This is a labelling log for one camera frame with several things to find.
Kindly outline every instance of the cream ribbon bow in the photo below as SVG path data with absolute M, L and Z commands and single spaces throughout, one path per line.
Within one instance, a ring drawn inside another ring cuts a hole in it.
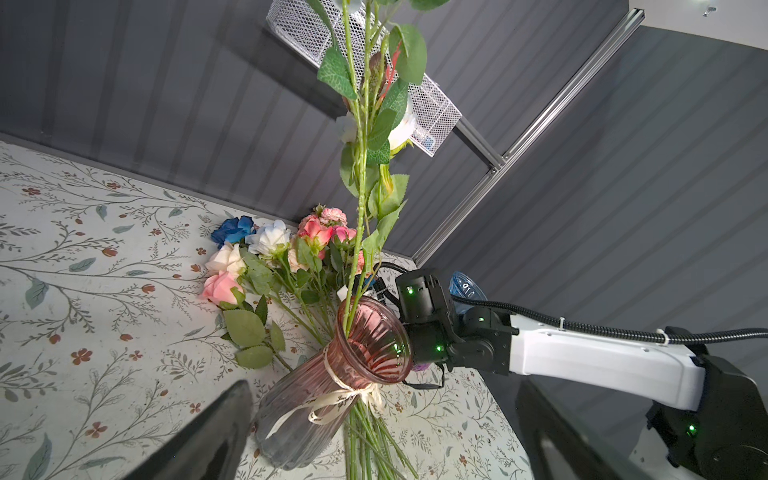
M 297 406 L 295 409 L 290 410 L 288 413 L 277 419 L 277 422 L 275 422 L 275 425 L 272 426 L 270 433 L 267 434 L 267 438 L 277 432 L 277 430 L 283 426 L 283 423 L 285 423 L 294 412 L 302 409 L 310 410 L 307 419 L 312 423 L 317 425 L 326 425 L 331 423 L 333 420 L 338 419 L 341 415 L 344 414 L 344 412 L 346 412 L 346 410 L 352 405 L 354 399 L 357 396 L 360 397 L 361 402 L 365 403 L 371 409 L 373 415 L 377 417 L 382 415 L 384 411 L 384 398 L 382 397 L 380 390 L 381 385 L 379 383 L 373 382 L 364 389 L 353 389 L 351 386 L 348 386 L 342 382 L 336 372 L 334 372 L 331 368 L 330 363 L 328 363 L 327 346 L 325 349 L 323 349 L 323 365 L 325 365 L 328 375 L 330 375 L 333 381 L 336 382 L 336 384 L 341 387 L 341 389 L 334 390 L 332 392 L 326 393 L 325 395 L 309 399 L 301 405 Z M 327 406 L 336 407 L 324 415 L 317 414 L 320 410 L 326 408 Z

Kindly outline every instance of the gray striped wall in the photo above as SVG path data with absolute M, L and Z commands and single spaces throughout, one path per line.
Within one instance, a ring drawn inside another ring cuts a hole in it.
M 768 51 L 640 27 L 429 261 L 586 323 L 766 326 Z M 711 346 L 768 395 L 768 342 Z M 489 378 L 508 412 L 514 380 Z M 629 452 L 650 405 L 543 379 Z
M 0 131 L 290 220 L 348 211 L 337 96 L 265 30 L 268 0 L 6 0 Z M 400 9 L 427 73 L 503 151 L 627 12 L 626 0 L 451 0 Z M 487 167 L 455 135 L 401 154 L 411 255 Z

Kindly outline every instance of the blue rose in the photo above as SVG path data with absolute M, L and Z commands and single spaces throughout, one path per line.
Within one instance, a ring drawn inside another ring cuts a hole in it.
M 245 238 L 246 235 L 253 233 L 253 218 L 240 217 L 228 218 L 218 227 L 210 238 L 221 248 L 224 242 L 237 243 Z

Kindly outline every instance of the pink rose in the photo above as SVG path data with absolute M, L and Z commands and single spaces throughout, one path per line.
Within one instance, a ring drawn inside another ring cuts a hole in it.
M 237 283 L 232 273 L 225 270 L 205 281 L 205 287 L 200 294 L 200 298 L 208 299 L 217 305 L 220 302 L 237 303 L 237 299 L 234 293 L 232 293 L 233 287 L 237 288 L 240 292 L 243 291 L 243 287 Z
M 299 237 L 308 237 L 310 244 L 314 243 L 316 247 L 321 248 L 328 244 L 332 235 L 333 228 L 322 225 L 317 217 L 310 218 L 303 228 L 299 229 Z
M 355 235 L 357 235 L 357 230 L 339 225 L 333 228 L 333 233 L 343 242 L 345 240 L 353 240 Z
M 299 232 L 304 230 L 304 227 L 306 227 L 306 223 L 309 222 L 310 220 L 318 220 L 318 216 L 315 214 L 310 214 L 304 217 L 303 219 L 301 219 L 301 223 L 299 223 Z
M 323 225 L 338 222 L 346 227 L 346 215 L 340 208 L 323 208 L 323 212 L 320 214 L 320 222 L 322 222 Z
M 362 268 L 366 265 L 366 259 L 362 254 L 362 250 L 360 250 L 360 255 L 357 256 L 357 272 L 355 272 L 355 275 L 360 275 L 362 273 Z

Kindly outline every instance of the table surface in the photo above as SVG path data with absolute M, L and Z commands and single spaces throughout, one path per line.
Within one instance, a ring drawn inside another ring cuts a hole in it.
M 197 299 L 210 231 L 247 213 L 2 142 L 0 204 L 0 479 L 121 478 L 236 380 L 258 399 L 286 374 L 277 362 L 240 368 L 217 310 Z M 290 365 L 317 352 L 279 307 L 269 316 Z M 383 389 L 420 478 L 531 478 L 480 375 L 445 380 Z M 275 472 L 249 439 L 237 478 L 343 478 L 339 445 Z

